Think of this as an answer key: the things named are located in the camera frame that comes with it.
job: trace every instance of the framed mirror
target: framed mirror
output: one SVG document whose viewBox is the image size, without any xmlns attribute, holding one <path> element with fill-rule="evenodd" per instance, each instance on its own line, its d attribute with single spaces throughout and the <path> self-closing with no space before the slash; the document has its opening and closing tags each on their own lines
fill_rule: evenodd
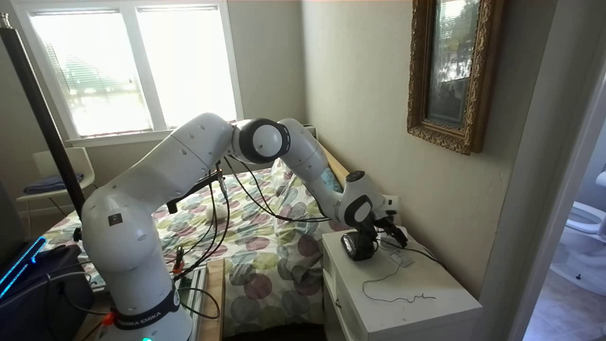
<svg viewBox="0 0 606 341">
<path fill-rule="evenodd" d="M 481 152 L 503 0 L 414 0 L 407 132 Z"/>
</svg>

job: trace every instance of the window frame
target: window frame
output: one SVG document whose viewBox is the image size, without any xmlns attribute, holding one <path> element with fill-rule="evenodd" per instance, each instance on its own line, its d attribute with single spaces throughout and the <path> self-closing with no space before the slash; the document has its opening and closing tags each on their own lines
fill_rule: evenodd
<svg viewBox="0 0 606 341">
<path fill-rule="evenodd" d="M 125 143 L 146 143 L 146 141 L 161 141 L 172 130 L 166 126 L 159 94 L 155 90 L 151 67 L 147 54 L 144 50 L 144 41 L 140 33 L 140 26 L 136 20 L 136 8 L 146 7 L 216 7 L 221 18 L 225 52 L 227 52 L 227 67 L 233 88 L 235 115 L 236 120 L 242 120 L 242 101 L 240 101 L 240 86 L 238 73 L 235 63 L 233 41 L 231 41 L 231 24 L 225 0 L 93 0 L 93 3 L 75 3 L 75 0 L 11 0 L 17 26 L 22 33 L 22 46 L 30 54 L 30 63 L 38 69 L 41 79 L 41 92 L 47 96 L 49 107 L 53 107 L 53 118 L 62 128 L 66 135 L 64 141 L 72 147 L 110 147 L 110 145 L 125 145 Z M 53 71 L 51 63 L 45 58 L 43 44 L 40 43 L 34 26 L 30 22 L 30 14 L 34 12 L 53 12 L 53 10 L 117 10 L 123 16 L 127 39 L 130 43 L 132 62 L 138 73 L 138 82 L 142 88 L 142 96 L 147 105 L 151 130 L 134 132 L 134 134 L 115 134 L 108 137 L 79 137 L 75 134 L 75 126 L 64 96 L 60 94 L 58 80 L 60 77 Z"/>
</svg>

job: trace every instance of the window sill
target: window sill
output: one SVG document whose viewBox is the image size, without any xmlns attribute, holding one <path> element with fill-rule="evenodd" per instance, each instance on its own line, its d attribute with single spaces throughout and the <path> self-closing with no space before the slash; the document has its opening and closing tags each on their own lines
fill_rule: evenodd
<svg viewBox="0 0 606 341">
<path fill-rule="evenodd" d="M 68 147 L 96 149 L 96 147 L 121 147 L 121 145 L 159 143 L 168 135 L 170 135 L 170 132 L 146 132 L 146 134 L 134 134 L 134 135 L 74 139 L 74 141 L 68 141 Z"/>
</svg>

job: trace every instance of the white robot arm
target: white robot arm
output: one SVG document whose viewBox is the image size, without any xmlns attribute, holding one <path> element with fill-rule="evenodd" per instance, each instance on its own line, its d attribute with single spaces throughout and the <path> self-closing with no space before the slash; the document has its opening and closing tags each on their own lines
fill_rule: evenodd
<svg viewBox="0 0 606 341">
<path fill-rule="evenodd" d="M 327 170 L 324 152 L 301 124 L 253 120 L 231 126 L 202 115 L 98 188 L 83 205 L 83 247 L 115 306 L 115 323 L 98 340 L 191 338 L 191 321 L 178 304 L 151 213 L 187 194 L 225 154 L 248 164 L 282 158 L 329 221 L 356 228 L 356 234 L 343 240 L 352 260 L 373 257 L 375 224 L 386 223 L 388 215 L 382 211 L 382 196 L 363 173 L 352 173 L 344 194 L 335 194 L 322 185 Z M 386 232 L 405 247 L 399 230 Z"/>
</svg>

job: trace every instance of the bed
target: bed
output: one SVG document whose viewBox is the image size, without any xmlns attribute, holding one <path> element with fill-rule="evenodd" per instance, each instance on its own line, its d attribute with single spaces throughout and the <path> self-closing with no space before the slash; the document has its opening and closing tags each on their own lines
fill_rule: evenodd
<svg viewBox="0 0 606 341">
<path fill-rule="evenodd" d="M 344 168 L 327 154 L 331 170 L 322 175 L 325 187 L 341 192 Z M 248 194 L 259 198 L 259 185 L 269 207 L 289 219 L 312 219 L 307 223 L 286 223 L 261 211 Z M 210 260 L 225 260 L 225 306 L 223 336 L 238 336 L 288 325 L 322 325 L 322 251 L 320 236 L 339 226 L 329 226 L 320 219 L 314 200 L 301 181 L 278 160 L 267 170 L 225 177 L 229 196 L 229 230 L 225 241 Z M 212 187 L 212 198 L 225 205 L 219 187 Z M 178 213 L 166 207 L 153 213 L 166 268 L 174 266 L 176 251 L 185 251 L 185 264 L 193 264 L 204 255 L 214 240 L 208 223 L 210 188 L 202 188 L 178 204 Z M 72 241 L 79 228 L 72 213 L 45 238 L 47 247 Z M 93 291 L 102 289 L 102 279 L 83 259 L 83 268 Z"/>
</svg>

